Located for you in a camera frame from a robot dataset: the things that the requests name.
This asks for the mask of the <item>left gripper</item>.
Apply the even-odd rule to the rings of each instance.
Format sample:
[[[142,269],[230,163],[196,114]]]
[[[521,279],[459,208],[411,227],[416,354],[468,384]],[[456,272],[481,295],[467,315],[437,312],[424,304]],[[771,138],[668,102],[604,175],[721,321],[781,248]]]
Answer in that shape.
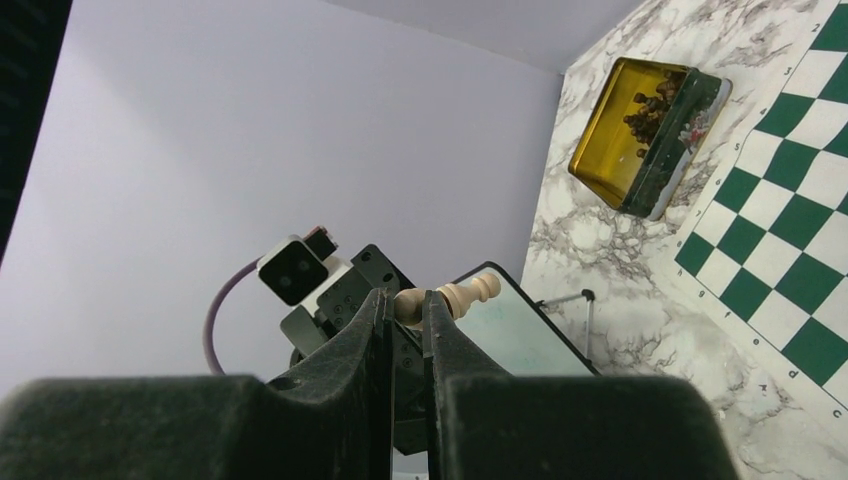
[[[280,323],[280,329],[302,359],[340,333],[353,319],[369,292],[387,288],[397,293],[414,284],[374,244],[351,260],[329,258],[330,277]],[[427,450],[422,334],[399,323],[393,332],[394,447],[404,455]]]

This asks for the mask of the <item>light bishop chess piece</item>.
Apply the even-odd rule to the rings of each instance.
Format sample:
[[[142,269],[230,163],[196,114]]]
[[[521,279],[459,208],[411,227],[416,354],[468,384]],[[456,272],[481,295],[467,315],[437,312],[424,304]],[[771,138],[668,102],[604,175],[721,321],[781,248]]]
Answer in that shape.
[[[469,285],[447,283],[438,287],[438,292],[446,302],[451,318],[456,321],[463,318],[474,302],[485,303],[500,295],[502,285],[499,278],[491,273],[473,277]],[[426,290],[422,288],[405,289],[394,297],[395,320],[412,329],[422,330],[423,303]]]

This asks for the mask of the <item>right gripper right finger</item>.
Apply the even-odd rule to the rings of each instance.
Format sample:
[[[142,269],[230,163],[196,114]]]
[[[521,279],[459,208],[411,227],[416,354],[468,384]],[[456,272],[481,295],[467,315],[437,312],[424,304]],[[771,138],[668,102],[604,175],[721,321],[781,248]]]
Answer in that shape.
[[[734,479],[706,400],[669,376],[515,376],[455,325],[424,322],[433,479]]]

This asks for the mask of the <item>gold tin with dark pieces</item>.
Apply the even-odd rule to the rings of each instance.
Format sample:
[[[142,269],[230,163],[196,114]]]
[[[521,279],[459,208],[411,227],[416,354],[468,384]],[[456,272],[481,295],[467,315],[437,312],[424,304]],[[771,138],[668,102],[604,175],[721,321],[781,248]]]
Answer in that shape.
[[[660,219],[732,89],[695,67],[618,58],[569,173],[611,209]]]

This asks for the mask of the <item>pile of dark chess pieces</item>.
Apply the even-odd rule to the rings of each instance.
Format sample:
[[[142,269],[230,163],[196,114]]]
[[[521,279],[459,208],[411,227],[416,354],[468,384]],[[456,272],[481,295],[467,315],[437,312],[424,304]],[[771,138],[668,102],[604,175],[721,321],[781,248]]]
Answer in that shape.
[[[630,135],[641,144],[636,150],[639,159],[646,157],[686,75],[683,71],[666,71],[664,80],[654,88],[654,95],[648,96],[644,92],[634,95],[633,102],[638,104],[639,108],[634,114],[625,115],[622,121],[629,128]]]

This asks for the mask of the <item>green white chess board mat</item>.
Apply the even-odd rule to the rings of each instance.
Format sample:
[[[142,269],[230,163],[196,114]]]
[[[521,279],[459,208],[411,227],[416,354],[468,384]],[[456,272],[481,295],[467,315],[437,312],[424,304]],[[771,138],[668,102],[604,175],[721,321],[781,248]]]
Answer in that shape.
[[[733,135],[666,265],[836,438],[847,436],[847,5],[826,1]]]

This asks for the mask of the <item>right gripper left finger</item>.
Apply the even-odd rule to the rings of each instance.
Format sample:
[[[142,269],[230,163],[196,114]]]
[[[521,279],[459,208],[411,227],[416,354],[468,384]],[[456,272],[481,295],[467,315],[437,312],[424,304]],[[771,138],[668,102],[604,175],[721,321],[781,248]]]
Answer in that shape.
[[[393,301],[270,382],[249,375],[44,379],[1,404],[5,479],[388,479]]]

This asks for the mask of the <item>small whiteboard with stand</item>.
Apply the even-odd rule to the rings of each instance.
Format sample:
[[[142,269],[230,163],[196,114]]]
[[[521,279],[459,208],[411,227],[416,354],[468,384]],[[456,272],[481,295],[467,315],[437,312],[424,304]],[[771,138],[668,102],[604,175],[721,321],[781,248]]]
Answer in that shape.
[[[456,321],[459,329],[507,372],[516,376],[596,376],[597,369],[519,284],[498,264],[487,261],[460,276],[469,287],[474,278],[492,274],[501,293],[475,302]]]

